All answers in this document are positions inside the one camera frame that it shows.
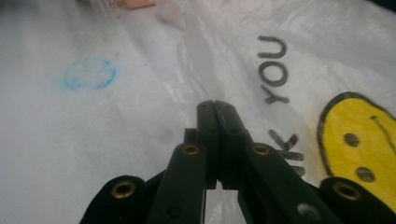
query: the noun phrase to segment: wrinkled plastic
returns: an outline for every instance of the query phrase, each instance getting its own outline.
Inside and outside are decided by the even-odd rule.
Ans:
[[[2,1],[0,222],[78,223],[108,180],[163,170],[208,99],[234,105],[254,141],[297,137],[285,149],[304,159],[288,163],[317,186],[335,96],[396,114],[395,24],[360,0]],[[284,55],[262,57],[282,49],[265,37]],[[205,223],[244,223],[235,191],[207,193]]]

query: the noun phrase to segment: blue circle mark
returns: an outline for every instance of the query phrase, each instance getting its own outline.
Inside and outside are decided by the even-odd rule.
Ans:
[[[84,58],[75,61],[64,74],[64,83],[73,90],[102,89],[107,87],[117,74],[117,70],[107,60]]]

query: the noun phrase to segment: white surface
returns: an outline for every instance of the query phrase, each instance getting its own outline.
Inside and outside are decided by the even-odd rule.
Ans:
[[[396,114],[395,24],[358,0],[162,0],[136,11],[1,1],[0,223],[78,223],[108,180],[163,170],[207,99],[235,105],[255,141],[276,147],[268,130],[297,133],[305,160],[291,163],[317,184],[315,131],[336,94],[362,92]],[[288,45],[289,80],[274,90],[288,105],[263,102],[256,55],[277,46],[258,35]],[[95,67],[104,77],[67,86],[70,66],[92,57],[111,63],[113,81],[93,88],[108,75]],[[234,192],[208,195],[206,223],[243,223]]]

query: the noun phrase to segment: yellow smiley face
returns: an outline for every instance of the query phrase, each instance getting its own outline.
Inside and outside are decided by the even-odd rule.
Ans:
[[[332,99],[318,143],[329,175],[355,181],[396,212],[396,119],[355,92]]]

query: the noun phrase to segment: blue ink drawing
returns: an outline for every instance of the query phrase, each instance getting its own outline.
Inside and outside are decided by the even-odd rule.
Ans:
[[[75,61],[64,74],[64,83],[70,89],[102,89],[116,76],[113,65],[100,58],[83,58]]]

